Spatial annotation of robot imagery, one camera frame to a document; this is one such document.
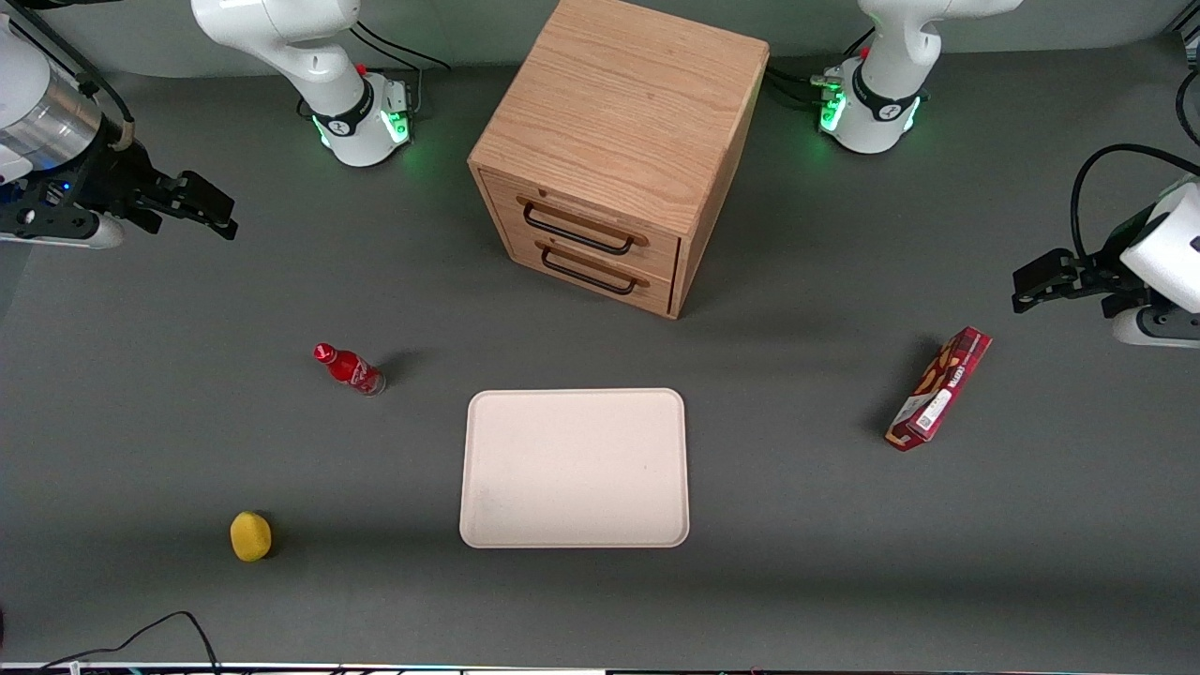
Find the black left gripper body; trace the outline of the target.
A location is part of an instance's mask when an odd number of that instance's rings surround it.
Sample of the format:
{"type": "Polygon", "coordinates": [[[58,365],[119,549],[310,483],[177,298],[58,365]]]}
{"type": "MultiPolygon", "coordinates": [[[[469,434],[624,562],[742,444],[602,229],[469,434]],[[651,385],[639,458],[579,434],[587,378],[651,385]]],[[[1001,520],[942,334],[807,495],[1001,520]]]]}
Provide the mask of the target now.
{"type": "Polygon", "coordinates": [[[1152,208],[1144,208],[1129,219],[1124,219],[1106,234],[1104,244],[1097,251],[1088,253],[1082,243],[1079,209],[1074,209],[1074,246],[1084,269],[1080,273],[1080,281],[1085,295],[1106,293],[1102,300],[1105,319],[1115,319],[1118,312],[1124,310],[1152,307],[1152,312],[1159,312],[1164,307],[1164,295],[1151,289],[1148,283],[1121,259],[1121,253],[1148,229],[1152,211],[1152,208]]]}

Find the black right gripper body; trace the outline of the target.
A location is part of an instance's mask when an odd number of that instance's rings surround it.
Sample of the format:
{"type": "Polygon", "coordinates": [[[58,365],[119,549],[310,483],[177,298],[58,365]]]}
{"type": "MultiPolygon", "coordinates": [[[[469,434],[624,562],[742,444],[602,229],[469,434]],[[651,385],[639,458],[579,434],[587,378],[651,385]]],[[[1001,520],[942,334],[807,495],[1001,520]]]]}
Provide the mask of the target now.
{"type": "Polygon", "coordinates": [[[140,228],[142,203],[176,201],[176,178],[139,141],[121,151],[92,142],[64,165],[2,180],[2,235],[124,235],[125,223],[140,228]]]}

